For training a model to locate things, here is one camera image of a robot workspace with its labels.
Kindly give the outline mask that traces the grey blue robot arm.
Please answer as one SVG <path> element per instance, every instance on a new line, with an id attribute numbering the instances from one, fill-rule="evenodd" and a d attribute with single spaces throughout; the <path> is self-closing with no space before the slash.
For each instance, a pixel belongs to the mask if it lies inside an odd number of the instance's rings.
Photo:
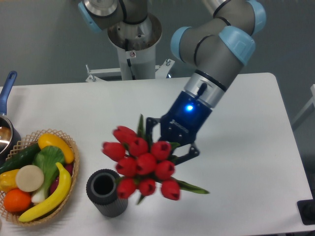
<path id="1" fill-rule="evenodd" d="M 123 80 L 155 78 L 162 28 L 145 0 L 83 0 L 78 8 L 91 30 L 107 30 Z M 255 51 L 252 36 L 266 23 L 265 10 L 255 0 L 212 0 L 209 8 L 211 21 L 177 29 L 170 42 L 172 54 L 195 66 L 194 73 L 165 115 L 146 120 L 147 138 L 159 125 L 160 140 L 190 146 L 175 164 L 199 155 L 195 145 L 199 129 L 248 63 Z"/>

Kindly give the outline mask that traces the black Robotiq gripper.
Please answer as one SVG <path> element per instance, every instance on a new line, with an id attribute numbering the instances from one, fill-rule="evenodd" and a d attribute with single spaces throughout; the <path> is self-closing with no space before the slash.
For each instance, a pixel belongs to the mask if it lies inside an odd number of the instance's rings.
<path id="1" fill-rule="evenodd" d="M 153 128 L 160 123 L 160 140 L 188 145 L 188 152 L 182 156 L 171 155 L 170 161 L 180 165 L 200 155 L 195 144 L 196 135 L 212 110 L 188 93 L 182 91 L 170 110 L 161 118 L 146 118 L 146 140 L 153 142 Z"/>

